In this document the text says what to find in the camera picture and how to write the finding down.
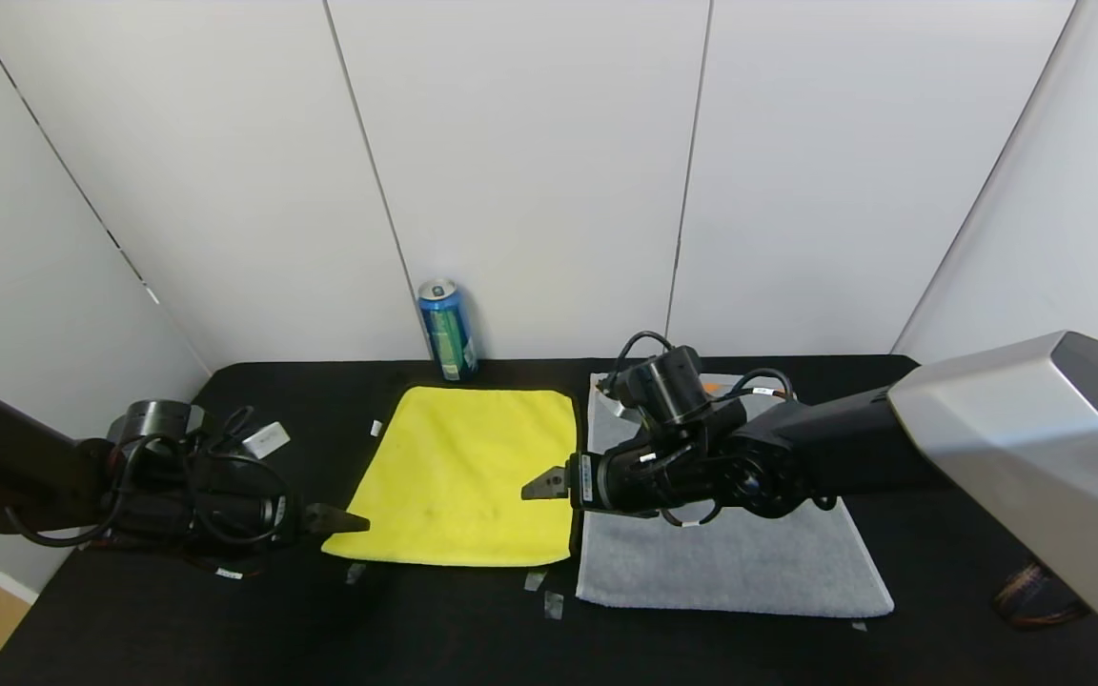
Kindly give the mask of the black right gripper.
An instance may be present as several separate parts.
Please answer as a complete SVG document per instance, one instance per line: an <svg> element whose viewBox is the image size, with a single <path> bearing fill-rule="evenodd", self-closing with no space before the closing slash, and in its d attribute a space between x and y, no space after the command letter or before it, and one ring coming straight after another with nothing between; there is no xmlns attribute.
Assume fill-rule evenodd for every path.
<svg viewBox="0 0 1098 686"><path fill-rule="evenodd" d="M640 464L637 449L604 454L572 454L565 466L553 466L520 487L523 501L568 498L576 511L648 513L641 491L632 485Z"/></svg>

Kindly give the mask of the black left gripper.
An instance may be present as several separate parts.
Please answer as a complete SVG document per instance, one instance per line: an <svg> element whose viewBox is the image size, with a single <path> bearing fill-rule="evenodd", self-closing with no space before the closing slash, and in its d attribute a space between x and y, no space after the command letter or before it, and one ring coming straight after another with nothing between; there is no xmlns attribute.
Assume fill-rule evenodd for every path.
<svg viewBox="0 0 1098 686"><path fill-rule="evenodd" d="M194 456L194 522L210 541L231 547L282 547L296 538L296 491L274 466L240 454ZM324 503L306 505L306 535L367 533L369 518Z"/></svg>

